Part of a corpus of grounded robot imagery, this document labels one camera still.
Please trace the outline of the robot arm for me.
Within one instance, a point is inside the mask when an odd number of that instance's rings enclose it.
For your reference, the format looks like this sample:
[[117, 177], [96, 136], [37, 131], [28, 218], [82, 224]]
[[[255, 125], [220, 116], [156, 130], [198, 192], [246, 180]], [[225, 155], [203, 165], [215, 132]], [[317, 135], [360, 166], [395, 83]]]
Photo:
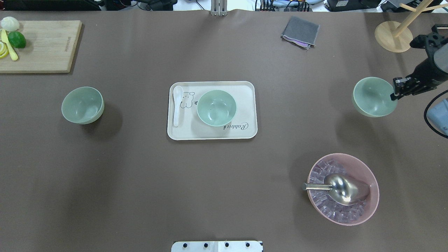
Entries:
[[437, 50], [430, 49], [427, 59], [418, 64], [413, 73], [405, 78], [394, 78], [392, 101], [403, 96], [418, 95], [437, 88], [448, 79], [448, 45]]

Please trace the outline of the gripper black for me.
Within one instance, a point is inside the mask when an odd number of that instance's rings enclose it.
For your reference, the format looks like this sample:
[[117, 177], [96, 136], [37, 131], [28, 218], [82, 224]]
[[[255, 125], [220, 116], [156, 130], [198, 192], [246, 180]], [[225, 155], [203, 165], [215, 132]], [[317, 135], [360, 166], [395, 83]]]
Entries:
[[438, 85], [444, 83], [448, 79], [447, 64], [440, 63], [441, 67], [434, 62], [433, 59], [426, 59], [416, 66], [413, 73], [408, 78], [393, 78], [395, 86], [404, 86], [409, 88], [408, 91], [392, 93], [390, 98], [392, 101], [401, 99], [408, 95], [417, 95], [437, 88]]

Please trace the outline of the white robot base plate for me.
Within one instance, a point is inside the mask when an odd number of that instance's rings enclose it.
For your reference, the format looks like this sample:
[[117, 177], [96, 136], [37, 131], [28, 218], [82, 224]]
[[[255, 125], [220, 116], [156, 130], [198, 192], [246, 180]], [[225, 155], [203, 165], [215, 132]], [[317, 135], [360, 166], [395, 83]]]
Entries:
[[174, 242], [171, 252], [263, 252], [262, 241], [179, 241]]

